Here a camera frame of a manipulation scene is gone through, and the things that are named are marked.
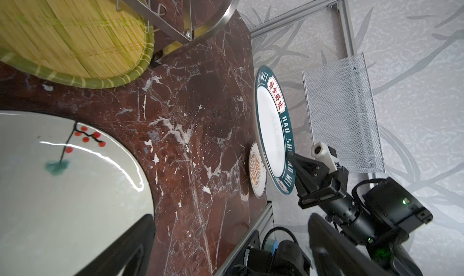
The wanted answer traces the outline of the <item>cream floral plate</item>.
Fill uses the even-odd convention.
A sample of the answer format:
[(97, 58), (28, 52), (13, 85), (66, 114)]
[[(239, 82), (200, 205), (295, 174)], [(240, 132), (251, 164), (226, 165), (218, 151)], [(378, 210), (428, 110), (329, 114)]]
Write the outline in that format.
[(59, 116), (1, 112), (1, 274), (78, 276), (145, 214), (149, 182), (112, 136)]

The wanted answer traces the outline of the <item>yellow green woven plate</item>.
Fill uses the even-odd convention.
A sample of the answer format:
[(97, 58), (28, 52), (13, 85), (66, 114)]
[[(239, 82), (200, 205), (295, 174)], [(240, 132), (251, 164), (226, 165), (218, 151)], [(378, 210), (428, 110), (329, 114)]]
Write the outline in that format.
[(1, 0), (1, 61), (48, 81), (126, 85), (154, 44), (153, 26), (121, 0)]

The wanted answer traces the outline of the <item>orange sunburst plate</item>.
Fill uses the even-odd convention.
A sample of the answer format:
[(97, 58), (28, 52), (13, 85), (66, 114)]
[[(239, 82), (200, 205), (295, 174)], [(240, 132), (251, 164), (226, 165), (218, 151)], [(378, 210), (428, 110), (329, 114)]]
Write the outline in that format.
[(250, 149), (248, 173), (253, 193), (257, 198), (262, 198), (267, 184), (267, 172), (257, 142), (254, 142)]

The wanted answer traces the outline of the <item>green rim white plate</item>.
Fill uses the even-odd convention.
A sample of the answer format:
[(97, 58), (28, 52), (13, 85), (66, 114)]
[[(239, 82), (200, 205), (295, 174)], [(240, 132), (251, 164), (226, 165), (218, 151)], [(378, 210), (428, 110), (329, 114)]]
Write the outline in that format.
[(287, 154), (296, 151), (289, 108), (277, 76), (261, 66), (254, 82), (257, 145), (268, 177), (283, 195), (293, 192), (296, 172)]

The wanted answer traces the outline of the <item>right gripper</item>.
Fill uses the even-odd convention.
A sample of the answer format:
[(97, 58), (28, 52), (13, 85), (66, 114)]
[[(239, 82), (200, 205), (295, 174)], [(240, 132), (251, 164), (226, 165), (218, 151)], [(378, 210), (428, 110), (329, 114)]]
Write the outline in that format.
[(384, 224), (348, 194), (346, 168), (329, 173), (320, 161), (290, 151), (286, 155), (296, 172), (300, 208), (320, 207), (355, 245), (368, 245), (380, 238)]

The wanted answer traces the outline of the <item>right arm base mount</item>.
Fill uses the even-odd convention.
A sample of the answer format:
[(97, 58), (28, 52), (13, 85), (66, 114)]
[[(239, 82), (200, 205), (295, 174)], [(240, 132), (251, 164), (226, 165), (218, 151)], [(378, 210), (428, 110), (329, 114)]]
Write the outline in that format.
[[(283, 231), (291, 237), (277, 244), (272, 250), (266, 244), (276, 231)], [(222, 276), (308, 276), (311, 261), (300, 248), (295, 235), (285, 227), (274, 227), (260, 239), (254, 230), (226, 265)]]

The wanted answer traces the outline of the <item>steel dish rack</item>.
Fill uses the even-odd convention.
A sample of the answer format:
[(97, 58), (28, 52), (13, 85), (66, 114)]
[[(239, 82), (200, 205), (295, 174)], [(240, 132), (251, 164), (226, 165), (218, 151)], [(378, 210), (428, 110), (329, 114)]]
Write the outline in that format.
[(167, 57), (187, 51), (221, 31), (230, 21), (239, 0), (222, 0), (212, 16), (202, 25), (193, 21), (192, 0), (117, 0), (132, 8), (161, 32), (164, 47), (156, 46), (152, 66), (159, 66)]

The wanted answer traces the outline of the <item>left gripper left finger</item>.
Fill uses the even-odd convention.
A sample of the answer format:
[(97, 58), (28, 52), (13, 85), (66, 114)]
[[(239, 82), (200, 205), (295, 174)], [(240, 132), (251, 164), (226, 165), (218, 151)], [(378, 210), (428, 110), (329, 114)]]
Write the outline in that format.
[(145, 214), (77, 275), (145, 276), (155, 233), (153, 215)]

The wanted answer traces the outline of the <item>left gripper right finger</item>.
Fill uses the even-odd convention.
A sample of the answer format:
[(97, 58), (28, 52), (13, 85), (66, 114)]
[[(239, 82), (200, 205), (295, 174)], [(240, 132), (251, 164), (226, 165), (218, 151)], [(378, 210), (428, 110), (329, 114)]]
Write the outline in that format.
[(355, 245), (337, 232), (318, 214), (308, 222), (309, 244), (319, 276), (387, 276)]

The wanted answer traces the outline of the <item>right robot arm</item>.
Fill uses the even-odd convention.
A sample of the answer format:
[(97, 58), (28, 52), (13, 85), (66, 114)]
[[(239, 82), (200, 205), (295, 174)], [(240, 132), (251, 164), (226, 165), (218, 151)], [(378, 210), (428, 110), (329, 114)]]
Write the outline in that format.
[(402, 244), (433, 215), (412, 194), (392, 178), (363, 180), (348, 193), (349, 172), (333, 154), (320, 153), (317, 160), (293, 152), (286, 157), (296, 172), (300, 208), (320, 207), (337, 231), (365, 246), (386, 271), (422, 275)]

